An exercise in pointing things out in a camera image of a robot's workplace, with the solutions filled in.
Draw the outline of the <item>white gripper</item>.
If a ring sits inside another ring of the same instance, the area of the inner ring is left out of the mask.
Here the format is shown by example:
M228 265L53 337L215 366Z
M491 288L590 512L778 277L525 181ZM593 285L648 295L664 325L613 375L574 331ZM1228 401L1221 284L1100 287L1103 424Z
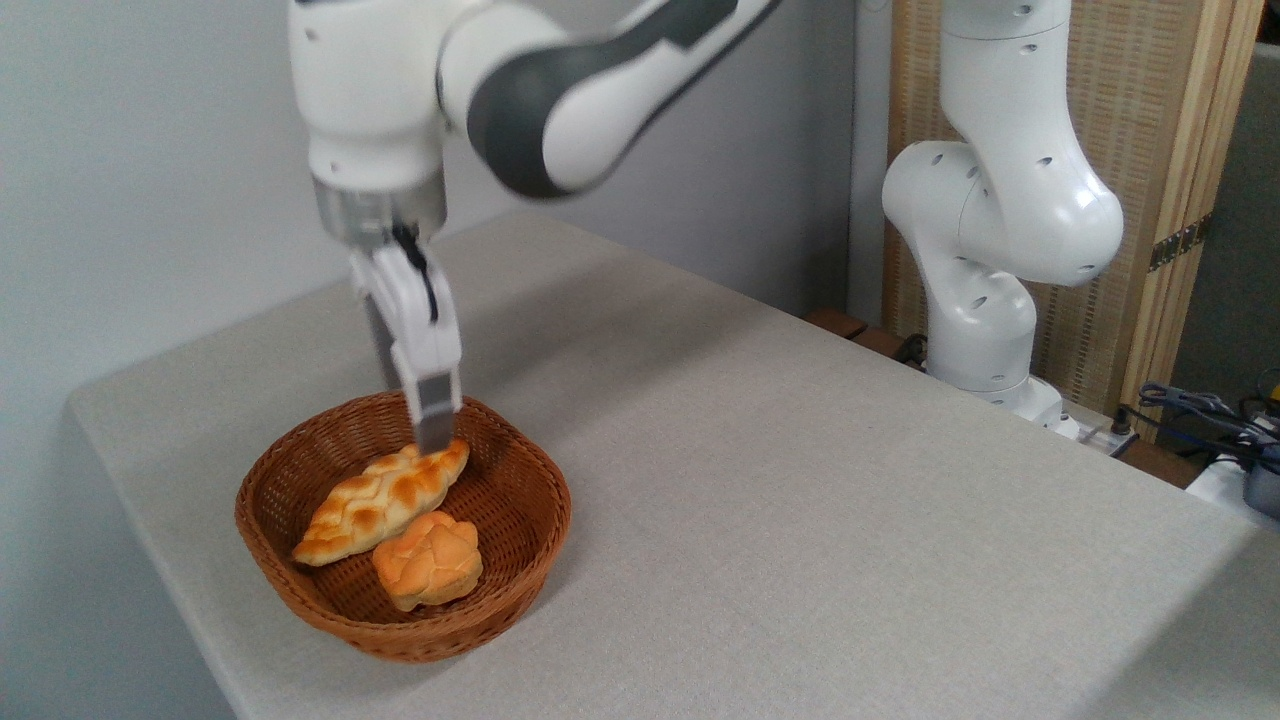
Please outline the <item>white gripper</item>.
M352 284L388 389L404 387L424 456L447 450L461 409L457 307L435 254L416 242L349 252Z

